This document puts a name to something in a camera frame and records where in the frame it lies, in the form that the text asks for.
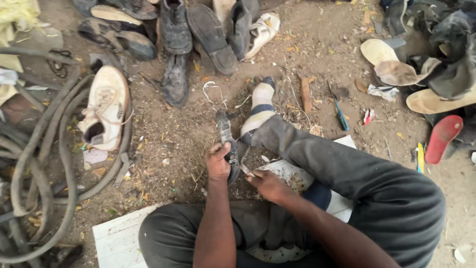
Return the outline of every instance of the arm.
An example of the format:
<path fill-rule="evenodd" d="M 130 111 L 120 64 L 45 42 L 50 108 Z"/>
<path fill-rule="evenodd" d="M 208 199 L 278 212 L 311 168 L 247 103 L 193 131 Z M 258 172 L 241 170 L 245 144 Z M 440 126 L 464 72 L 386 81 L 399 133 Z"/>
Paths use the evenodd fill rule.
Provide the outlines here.
<path fill-rule="evenodd" d="M 213 146 L 207 154 L 208 195 L 205 213 L 198 228 L 193 266 L 234 268 L 236 242 L 228 201 L 227 179 L 230 165 L 223 158 L 230 143 Z"/>
<path fill-rule="evenodd" d="M 271 171 L 253 171 L 248 181 L 269 201 L 284 207 L 310 231 L 341 268 L 399 268 L 377 244 L 352 226 L 306 201 Z"/>

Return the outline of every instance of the screwdriver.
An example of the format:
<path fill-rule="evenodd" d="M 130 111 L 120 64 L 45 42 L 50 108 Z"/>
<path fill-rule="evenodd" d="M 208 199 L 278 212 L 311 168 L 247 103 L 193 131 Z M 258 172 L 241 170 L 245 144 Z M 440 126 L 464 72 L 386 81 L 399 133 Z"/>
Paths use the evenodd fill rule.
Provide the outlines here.
<path fill-rule="evenodd" d="M 336 100 L 336 97 L 335 97 L 334 93 L 332 92 L 332 86 L 330 85 L 329 80 L 327 80 L 327 84 L 328 84 L 328 86 L 329 86 L 330 93 L 332 94 L 332 97 L 334 98 L 334 102 L 336 103 L 336 107 L 337 107 L 337 118 L 339 119 L 340 126 L 342 127 L 342 130 L 344 130 L 344 131 L 349 131 L 349 124 L 347 124 L 346 116 L 345 116 L 344 113 L 340 110 L 339 104 L 337 104 L 337 100 Z"/>

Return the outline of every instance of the red flip-flop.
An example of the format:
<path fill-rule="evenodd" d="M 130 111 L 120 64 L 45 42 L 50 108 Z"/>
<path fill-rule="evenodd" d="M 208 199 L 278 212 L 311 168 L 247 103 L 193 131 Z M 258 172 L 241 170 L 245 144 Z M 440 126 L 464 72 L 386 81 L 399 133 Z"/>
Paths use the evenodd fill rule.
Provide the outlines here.
<path fill-rule="evenodd" d="M 441 119 L 431 132 L 430 142 L 425 152 L 425 161 L 433 165 L 440 163 L 446 146 L 458 136 L 461 129 L 463 129 L 461 117 L 449 115 Z"/>

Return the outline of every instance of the blue screwdriver handle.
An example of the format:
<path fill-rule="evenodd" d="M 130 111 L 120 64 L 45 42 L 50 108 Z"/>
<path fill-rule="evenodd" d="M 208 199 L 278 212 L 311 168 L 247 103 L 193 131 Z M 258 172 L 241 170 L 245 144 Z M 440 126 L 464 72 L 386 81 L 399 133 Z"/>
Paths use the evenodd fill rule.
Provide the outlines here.
<path fill-rule="evenodd" d="M 347 123 L 346 116 L 344 113 L 339 109 L 339 105 L 337 104 L 337 100 L 334 98 L 334 102 L 336 103 L 337 107 L 337 118 L 339 119 L 340 126 L 342 127 L 343 131 L 349 131 L 349 124 Z"/>

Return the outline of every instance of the hand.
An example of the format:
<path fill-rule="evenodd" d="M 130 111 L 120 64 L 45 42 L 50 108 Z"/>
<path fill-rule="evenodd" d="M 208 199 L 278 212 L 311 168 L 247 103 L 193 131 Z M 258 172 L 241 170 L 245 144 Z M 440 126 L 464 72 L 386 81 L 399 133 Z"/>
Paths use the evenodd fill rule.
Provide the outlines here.
<path fill-rule="evenodd" d="M 215 144 L 207 153 L 207 168 L 208 168 L 208 181 L 224 181 L 227 182 L 230 175 L 230 164 L 224 159 L 224 157 L 230 151 L 231 144 L 225 143 L 224 145 Z"/>
<path fill-rule="evenodd" d="M 292 196 L 297 196 L 284 181 L 273 172 L 266 170 L 253 170 L 256 177 L 248 176 L 247 180 L 258 189 L 258 192 L 267 200 L 281 205 L 283 201 Z"/>

